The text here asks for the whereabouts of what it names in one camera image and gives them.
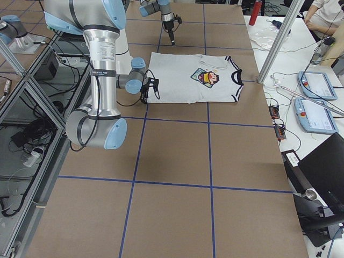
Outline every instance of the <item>computer monitor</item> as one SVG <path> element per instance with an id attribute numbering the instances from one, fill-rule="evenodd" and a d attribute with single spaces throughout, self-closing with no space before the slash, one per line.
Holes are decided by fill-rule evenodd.
<path id="1" fill-rule="evenodd" d="M 344 138 L 332 134 L 298 165 L 333 213 L 344 213 Z"/>

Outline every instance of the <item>cartoon character graphic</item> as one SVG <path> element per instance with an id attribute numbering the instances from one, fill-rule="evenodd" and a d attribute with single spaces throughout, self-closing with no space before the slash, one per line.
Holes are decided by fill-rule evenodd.
<path id="1" fill-rule="evenodd" d="M 216 71 L 205 71 L 202 68 L 198 68 L 193 73 L 191 78 L 207 86 L 208 88 L 211 88 L 215 83 L 219 82 L 220 80 L 219 76 L 215 72 Z"/>

